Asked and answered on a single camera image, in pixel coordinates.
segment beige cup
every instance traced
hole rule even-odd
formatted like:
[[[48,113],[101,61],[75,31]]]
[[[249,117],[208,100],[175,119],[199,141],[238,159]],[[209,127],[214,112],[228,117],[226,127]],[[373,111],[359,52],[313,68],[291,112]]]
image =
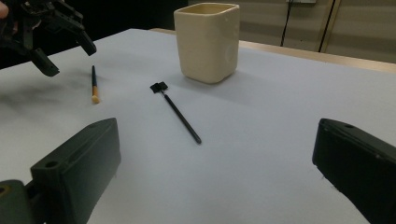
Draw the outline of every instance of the beige cup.
[[[222,81],[238,62],[239,6],[202,3],[174,13],[181,72],[204,82]]]

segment black brush head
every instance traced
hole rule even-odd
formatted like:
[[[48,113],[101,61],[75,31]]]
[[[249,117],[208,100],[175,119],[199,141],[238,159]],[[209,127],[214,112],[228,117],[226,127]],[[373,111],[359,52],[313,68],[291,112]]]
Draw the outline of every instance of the black brush head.
[[[154,85],[150,86],[150,88],[154,93],[157,93],[159,91],[165,91],[166,89],[168,89],[168,86],[164,82],[160,82],[155,83]]]

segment cup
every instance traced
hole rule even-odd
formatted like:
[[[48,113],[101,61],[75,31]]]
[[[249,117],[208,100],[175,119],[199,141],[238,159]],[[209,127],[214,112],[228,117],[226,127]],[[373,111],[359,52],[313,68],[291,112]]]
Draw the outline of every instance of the cup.
[[[239,6],[202,3],[174,13],[177,49],[184,76],[217,83],[238,62]]]

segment white table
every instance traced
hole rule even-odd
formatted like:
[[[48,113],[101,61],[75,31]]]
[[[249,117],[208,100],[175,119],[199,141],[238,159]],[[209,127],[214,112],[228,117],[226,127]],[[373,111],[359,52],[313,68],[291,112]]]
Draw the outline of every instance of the white table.
[[[129,30],[0,71],[0,179],[29,168],[76,132],[117,118],[122,162],[95,207],[95,224],[367,223],[312,164],[321,118],[396,145],[396,74],[241,48],[217,85],[183,77],[173,35]],[[96,66],[102,103],[91,102]],[[160,94],[201,136],[199,146]]]

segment brush handle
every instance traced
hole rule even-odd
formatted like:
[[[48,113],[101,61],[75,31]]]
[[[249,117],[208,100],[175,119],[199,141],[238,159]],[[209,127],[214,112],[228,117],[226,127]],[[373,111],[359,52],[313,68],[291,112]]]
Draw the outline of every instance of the brush handle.
[[[184,126],[186,126],[186,128],[189,130],[190,134],[195,139],[195,141],[198,144],[201,144],[202,143],[201,138],[198,136],[198,134],[195,132],[195,130],[191,127],[191,125],[187,122],[187,120],[183,117],[183,115],[180,113],[180,111],[178,111],[177,107],[172,102],[171,98],[169,98],[169,96],[166,94],[164,94],[163,97],[168,102],[168,104],[172,107],[172,109],[175,111],[177,116],[181,119],[181,122],[183,122]]]

